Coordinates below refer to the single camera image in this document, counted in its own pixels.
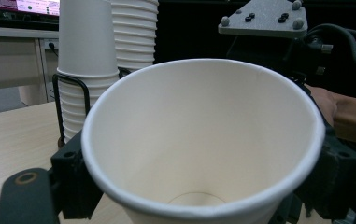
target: computer monitor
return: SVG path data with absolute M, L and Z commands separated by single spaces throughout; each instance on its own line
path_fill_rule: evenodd
M 60 0 L 0 0 L 0 10 L 59 16 Z

